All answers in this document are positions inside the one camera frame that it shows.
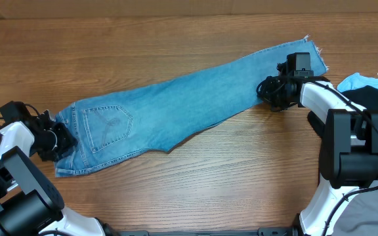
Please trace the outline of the light blue garment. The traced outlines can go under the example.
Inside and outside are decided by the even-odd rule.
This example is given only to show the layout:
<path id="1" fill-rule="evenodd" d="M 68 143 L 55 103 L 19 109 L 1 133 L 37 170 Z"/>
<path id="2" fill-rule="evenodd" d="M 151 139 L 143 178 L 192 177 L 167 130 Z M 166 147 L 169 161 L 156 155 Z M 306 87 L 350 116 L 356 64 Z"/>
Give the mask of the light blue garment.
<path id="1" fill-rule="evenodd" d="M 377 78 L 373 78 L 365 77 L 363 75 L 360 75 L 359 73 L 354 73 L 352 75 L 349 75 L 342 82 L 340 82 L 337 86 L 337 90 L 340 92 L 344 92 L 348 90 L 364 88 L 366 86 L 378 89 L 378 74 Z"/>

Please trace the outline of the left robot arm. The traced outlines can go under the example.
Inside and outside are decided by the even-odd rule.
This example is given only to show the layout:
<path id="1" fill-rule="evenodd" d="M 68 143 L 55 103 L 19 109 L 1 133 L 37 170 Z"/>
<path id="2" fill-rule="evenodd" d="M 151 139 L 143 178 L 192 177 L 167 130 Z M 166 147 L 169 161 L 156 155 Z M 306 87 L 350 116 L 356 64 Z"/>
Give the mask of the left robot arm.
<path id="1" fill-rule="evenodd" d="M 48 111 L 32 115 L 31 106 L 0 107 L 0 235 L 116 235 L 98 218 L 68 208 L 52 182 L 31 161 L 58 161 L 77 140 Z"/>

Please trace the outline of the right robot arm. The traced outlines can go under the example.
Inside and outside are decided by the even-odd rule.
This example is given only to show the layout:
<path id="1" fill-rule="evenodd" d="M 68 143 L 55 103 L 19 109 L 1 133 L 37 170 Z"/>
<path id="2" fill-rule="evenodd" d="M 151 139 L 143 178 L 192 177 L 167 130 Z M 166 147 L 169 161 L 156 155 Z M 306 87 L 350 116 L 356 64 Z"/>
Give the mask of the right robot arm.
<path id="1" fill-rule="evenodd" d="M 256 91 L 273 112 L 308 108 L 309 123 L 321 134 L 320 180 L 308 206 L 290 227 L 265 227 L 259 235 L 331 235 L 349 202 L 378 190 L 378 111 L 354 103 L 311 68 L 310 54 L 296 52 L 278 64 Z"/>

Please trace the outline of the light blue denim jeans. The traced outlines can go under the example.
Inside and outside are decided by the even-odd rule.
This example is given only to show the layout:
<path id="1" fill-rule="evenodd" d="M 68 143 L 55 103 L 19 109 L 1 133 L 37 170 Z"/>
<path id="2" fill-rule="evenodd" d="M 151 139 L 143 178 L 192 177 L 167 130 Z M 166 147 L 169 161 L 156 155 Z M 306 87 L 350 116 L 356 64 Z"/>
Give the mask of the light blue denim jeans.
<path id="1" fill-rule="evenodd" d="M 56 176 L 87 175 L 150 150 L 172 150 L 187 137 L 256 106 L 258 84 L 277 75 L 277 65 L 294 52 L 309 53 L 313 72 L 326 73 L 318 47 L 300 39 L 170 81 L 70 104 L 56 120 L 77 144 L 54 164 Z"/>

